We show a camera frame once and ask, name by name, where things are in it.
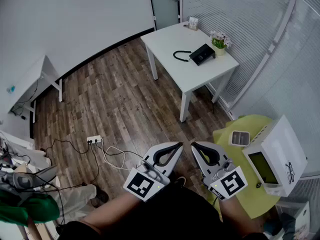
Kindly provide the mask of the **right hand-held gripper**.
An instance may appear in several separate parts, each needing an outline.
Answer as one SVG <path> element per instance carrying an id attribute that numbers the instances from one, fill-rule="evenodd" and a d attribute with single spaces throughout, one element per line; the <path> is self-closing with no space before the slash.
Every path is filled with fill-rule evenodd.
<path id="1" fill-rule="evenodd" d="M 191 144 L 193 157 L 204 175 L 203 183 L 220 200 L 230 199 L 248 186 L 240 166 L 228 159 L 225 150 L 218 144 L 208 141 L 194 141 Z M 212 172 L 209 164 L 221 164 Z"/>

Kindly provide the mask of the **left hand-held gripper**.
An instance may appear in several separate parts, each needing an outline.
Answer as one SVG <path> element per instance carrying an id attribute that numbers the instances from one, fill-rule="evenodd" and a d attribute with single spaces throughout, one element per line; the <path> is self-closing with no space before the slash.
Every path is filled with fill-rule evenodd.
<path id="1" fill-rule="evenodd" d="M 170 183 L 168 178 L 183 151 L 183 143 L 178 141 L 164 142 L 152 146 L 138 161 L 130 173 L 123 188 L 146 202 Z M 165 163 L 160 158 L 170 154 Z"/>

